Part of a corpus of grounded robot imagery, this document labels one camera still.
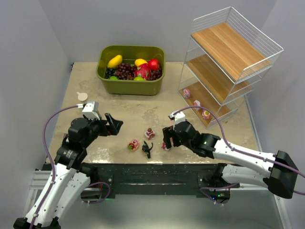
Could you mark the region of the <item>pink red bear toy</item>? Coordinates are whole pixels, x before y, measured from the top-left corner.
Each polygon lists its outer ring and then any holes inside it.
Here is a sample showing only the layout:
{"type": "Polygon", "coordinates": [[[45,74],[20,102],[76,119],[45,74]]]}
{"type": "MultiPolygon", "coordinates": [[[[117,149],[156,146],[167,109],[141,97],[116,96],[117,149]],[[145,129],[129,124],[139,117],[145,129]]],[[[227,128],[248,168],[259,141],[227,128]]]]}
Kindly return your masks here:
{"type": "Polygon", "coordinates": [[[163,142],[163,144],[162,144],[162,149],[164,149],[165,151],[169,151],[170,150],[169,148],[167,148],[165,142],[163,142]]]}

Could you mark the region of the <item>black cat toy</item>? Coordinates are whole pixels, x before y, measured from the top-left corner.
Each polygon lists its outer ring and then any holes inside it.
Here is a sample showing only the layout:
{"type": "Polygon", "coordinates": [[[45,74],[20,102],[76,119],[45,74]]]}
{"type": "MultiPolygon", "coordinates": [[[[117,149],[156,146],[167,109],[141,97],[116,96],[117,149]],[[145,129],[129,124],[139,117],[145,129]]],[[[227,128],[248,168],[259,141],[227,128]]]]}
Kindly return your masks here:
{"type": "Polygon", "coordinates": [[[151,158],[151,150],[153,148],[153,144],[151,147],[148,146],[146,141],[144,141],[144,144],[142,145],[142,151],[147,155],[148,159],[151,158]]]}

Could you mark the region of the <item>pink toy green top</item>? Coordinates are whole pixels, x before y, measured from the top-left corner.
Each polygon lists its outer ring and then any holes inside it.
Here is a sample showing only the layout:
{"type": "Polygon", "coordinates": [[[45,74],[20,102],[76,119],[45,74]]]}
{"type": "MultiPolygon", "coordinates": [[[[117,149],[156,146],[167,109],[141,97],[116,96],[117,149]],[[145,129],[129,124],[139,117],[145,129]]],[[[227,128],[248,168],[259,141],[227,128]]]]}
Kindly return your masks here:
{"type": "Polygon", "coordinates": [[[203,120],[209,120],[209,119],[210,119],[210,116],[211,116],[211,114],[210,114],[209,111],[203,110],[203,112],[202,112],[202,118],[203,118],[203,120]]]}

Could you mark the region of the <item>pink toy white belly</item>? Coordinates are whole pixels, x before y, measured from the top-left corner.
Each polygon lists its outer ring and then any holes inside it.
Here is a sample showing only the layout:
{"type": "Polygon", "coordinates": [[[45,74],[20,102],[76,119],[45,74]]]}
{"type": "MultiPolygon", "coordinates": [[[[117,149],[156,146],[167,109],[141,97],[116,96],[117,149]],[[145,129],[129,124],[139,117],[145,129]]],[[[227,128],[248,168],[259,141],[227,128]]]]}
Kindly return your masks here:
{"type": "Polygon", "coordinates": [[[201,108],[200,108],[201,103],[200,103],[199,100],[195,100],[195,101],[193,102],[193,105],[195,106],[195,110],[196,110],[196,111],[200,111],[200,110],[201,110],[201,108]]]}

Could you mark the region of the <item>pink toy blue trim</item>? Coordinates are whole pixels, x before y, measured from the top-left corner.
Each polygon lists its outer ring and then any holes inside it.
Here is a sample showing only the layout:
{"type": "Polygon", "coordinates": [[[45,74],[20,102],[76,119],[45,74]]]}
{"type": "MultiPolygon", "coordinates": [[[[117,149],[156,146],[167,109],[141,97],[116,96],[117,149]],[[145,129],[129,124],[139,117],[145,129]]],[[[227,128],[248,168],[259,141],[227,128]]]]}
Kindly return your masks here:
{"type": "Polygon", "coordinates": [[[183,89],[183,97],[187,99],[191,97],[191,92],[188,88],[183,89]]]}

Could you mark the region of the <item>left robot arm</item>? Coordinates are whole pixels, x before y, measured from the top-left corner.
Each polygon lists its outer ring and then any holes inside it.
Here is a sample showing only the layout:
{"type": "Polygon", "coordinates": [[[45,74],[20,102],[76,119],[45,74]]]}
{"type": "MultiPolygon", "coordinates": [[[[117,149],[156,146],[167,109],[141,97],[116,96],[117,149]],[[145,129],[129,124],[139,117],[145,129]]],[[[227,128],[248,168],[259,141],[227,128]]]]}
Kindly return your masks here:
{"type": "Polygon", "coordinates": [[[105,117],[103,120],[99,113],[92,112],[72,120],[47,183],[26,216],[16,219],[15,229],[61,227],[61,219],[97,176],[97,168],[83,162],[87,147],[99,136],[118,135],[123,125],[123,121],[114,119],[109,113],[105,117]]]}

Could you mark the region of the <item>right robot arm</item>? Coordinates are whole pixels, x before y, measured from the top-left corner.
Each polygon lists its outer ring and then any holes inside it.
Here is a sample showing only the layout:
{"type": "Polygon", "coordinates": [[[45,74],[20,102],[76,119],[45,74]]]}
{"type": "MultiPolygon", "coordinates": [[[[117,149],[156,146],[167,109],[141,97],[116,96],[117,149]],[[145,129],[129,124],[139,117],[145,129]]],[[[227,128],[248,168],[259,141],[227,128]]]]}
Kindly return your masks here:
{"type": "Polygon", "coordinates": [[[282,198],[293,196],[298,168],[284,151],[264,153],[227,143],[217,135],[199,133],[188,121],[163,128],[163,141],[167,149],[185,146],[200,157],[232,163],[221,166],[212,181],[253,184],[282,198]]]}

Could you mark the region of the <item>pink strawberry cake toy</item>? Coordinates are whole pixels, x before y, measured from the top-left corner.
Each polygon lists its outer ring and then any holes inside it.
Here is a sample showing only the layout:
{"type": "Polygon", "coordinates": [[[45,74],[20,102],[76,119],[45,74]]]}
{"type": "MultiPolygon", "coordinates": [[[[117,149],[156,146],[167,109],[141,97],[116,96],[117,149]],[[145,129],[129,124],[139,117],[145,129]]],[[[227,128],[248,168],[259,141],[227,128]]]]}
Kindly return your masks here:
{"type": "Polygon", "coordinates": [[[153,138],[155,138],[155,132],[151,128],[148,128],[145,131],[144,135],[148,140],[152,140],[153,138]]]}

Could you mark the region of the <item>pink bear strawberry toy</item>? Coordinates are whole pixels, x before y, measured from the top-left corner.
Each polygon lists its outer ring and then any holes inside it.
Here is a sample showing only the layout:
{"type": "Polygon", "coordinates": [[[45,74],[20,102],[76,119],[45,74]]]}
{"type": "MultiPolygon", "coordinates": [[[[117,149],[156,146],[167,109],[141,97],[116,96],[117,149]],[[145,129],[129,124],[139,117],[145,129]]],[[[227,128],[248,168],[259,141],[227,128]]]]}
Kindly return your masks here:
{"type": "Polygon", "coordinates": [[[136,139],[133,139],[127,146],[127,148],[130,150],[130,151],[136,151],[139,147],[139,141],[136,140],[136,139]]]}

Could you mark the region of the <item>grey bottle beige cap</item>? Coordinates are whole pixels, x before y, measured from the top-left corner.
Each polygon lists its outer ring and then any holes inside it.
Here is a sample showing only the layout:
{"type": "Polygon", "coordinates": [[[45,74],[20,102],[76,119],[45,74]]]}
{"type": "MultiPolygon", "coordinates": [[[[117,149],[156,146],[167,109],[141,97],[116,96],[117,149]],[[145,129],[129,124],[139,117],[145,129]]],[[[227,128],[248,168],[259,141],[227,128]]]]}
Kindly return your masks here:
{"type": "Polygon", "coordinates": [[[77,92],[77,98],[80,102],[85,102],[88,99],[88,95],[86,93],[77,92]]]}

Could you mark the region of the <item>green pear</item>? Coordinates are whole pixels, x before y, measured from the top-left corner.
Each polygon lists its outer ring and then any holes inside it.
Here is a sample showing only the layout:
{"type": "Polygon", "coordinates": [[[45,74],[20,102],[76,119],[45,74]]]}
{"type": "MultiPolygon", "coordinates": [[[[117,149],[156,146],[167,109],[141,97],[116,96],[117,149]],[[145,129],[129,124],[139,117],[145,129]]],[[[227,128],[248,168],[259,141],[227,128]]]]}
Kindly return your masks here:
{"type": "Polygon", "coordinates": [[[134,78],[134,81],[146,81],[146,80],[140,76],[137,76],[134,78]]]}

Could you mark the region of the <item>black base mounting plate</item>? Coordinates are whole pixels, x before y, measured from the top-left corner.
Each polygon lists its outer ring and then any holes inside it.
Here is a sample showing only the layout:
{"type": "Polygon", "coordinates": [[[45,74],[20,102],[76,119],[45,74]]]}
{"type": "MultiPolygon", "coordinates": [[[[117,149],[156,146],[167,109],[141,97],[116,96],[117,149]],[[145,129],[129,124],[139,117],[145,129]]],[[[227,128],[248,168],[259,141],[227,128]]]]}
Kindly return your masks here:
{"type": "Polygon", "coordinates": [[[225,164],[94,164],[92,187],[81,193],[83,201],[115,198],[117,195],[177,195],[225,203],[230,188],[222,178],[225,164]]]}

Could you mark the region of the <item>dark blue grape bunch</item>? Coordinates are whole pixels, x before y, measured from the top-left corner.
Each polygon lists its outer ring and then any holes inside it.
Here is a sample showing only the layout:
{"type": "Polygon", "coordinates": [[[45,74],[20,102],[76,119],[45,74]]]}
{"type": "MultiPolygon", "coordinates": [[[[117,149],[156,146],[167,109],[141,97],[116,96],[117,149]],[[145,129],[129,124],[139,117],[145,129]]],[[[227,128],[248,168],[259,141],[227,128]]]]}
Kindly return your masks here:
{"type": "Polygon", "coordinates": [[[109,79],[111,76],[114,76],[115,69],[114,68],[107,68],[105,72],[105,79],[109,79]]]}

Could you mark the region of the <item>purple grape bunch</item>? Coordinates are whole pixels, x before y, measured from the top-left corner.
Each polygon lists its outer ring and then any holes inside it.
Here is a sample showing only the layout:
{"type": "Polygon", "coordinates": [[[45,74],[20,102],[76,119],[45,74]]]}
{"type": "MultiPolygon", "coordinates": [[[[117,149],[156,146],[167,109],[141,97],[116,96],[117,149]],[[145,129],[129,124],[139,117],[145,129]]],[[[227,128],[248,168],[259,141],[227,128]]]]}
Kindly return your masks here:
{"type": "MultiPolygon", "coordinates": [[[[114,76],[118,77],[119,80],[134,80],[134,73],[137,70],[137,66],[129,63],[121,63],[115,68],[114,76]]],[[[163,75],[163,70],[160,68],[157,71],[151,71],[151,77],[148,81],[155,81],[163,75]]]]}

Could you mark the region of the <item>pink dragon fruit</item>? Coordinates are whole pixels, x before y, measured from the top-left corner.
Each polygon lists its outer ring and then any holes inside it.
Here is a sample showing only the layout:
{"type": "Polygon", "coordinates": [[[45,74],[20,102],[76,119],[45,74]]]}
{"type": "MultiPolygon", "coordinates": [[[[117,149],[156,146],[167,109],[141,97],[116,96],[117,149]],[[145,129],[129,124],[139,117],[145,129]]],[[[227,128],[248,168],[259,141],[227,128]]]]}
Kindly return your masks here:
{"type": "Polygon", "coordinates": [[[147,63],[139,65],[134,73],[134,76],[149,80],[149,78],[151,77],[151,70],[149,65],[147,63]]]}

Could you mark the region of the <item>yellow mango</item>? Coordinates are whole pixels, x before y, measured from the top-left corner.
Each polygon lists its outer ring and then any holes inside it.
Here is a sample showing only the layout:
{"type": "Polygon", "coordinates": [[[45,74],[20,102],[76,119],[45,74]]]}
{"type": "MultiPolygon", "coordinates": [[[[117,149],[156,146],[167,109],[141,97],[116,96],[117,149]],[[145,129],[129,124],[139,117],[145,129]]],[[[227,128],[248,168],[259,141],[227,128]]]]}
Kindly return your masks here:
{"type": "Polygon", "coordinates": [[[116,55],[111,60],[109,60],[107,64],[107,68],[116,68],[118,65],[120,65],[123,61],[123,58],[121,55],[116,55]]]}

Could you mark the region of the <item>yellow lemon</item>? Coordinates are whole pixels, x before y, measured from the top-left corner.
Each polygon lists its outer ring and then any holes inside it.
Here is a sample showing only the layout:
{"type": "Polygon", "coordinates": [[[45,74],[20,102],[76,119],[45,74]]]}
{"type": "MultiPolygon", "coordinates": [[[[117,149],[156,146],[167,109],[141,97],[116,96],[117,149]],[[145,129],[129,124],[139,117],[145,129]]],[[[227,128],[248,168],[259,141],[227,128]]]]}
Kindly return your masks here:
{"type": "Polygon", "coordinates": [[[136,59],[135,62],[134,62],[134,65],[137,66],[137,67],[139,67],[142,64],[147,64],[147,61],[144,60],[144,59],[136,59]]]}

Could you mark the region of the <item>red apple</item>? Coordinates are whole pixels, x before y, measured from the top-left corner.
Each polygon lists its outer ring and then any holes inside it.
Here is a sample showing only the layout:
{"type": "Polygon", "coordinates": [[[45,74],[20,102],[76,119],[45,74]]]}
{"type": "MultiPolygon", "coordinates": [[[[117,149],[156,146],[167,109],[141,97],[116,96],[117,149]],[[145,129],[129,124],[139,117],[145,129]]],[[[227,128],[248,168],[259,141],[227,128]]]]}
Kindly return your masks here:
{"type": "Polygon", "coordinates": [[[160,63],[157,59],[151,59],[148,61],[148,66],[151,71],[157,71],[160,69],[160,63]]]}

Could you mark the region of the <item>olive green plastic bin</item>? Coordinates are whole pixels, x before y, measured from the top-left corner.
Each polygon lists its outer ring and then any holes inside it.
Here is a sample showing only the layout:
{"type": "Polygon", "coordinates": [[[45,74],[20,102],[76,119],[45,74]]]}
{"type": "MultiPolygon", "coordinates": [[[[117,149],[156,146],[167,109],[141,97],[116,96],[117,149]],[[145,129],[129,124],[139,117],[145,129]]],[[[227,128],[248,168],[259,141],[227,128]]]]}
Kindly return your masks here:
{"type": "Polygon", "coordinates": [[[96,74],[110,94],[157,95],[161,90],[165,75],[165,53],[161,48],[154,46],[111,45],[102,50],[96,74]],[[131,65],[134,65],[136,59],[144,59],[147,62],[151,59],[157,59],[163,70],[163,75],[155,81],[105,79],[107,64],[116,55],[122,56],[122,63],[131,65]]]}

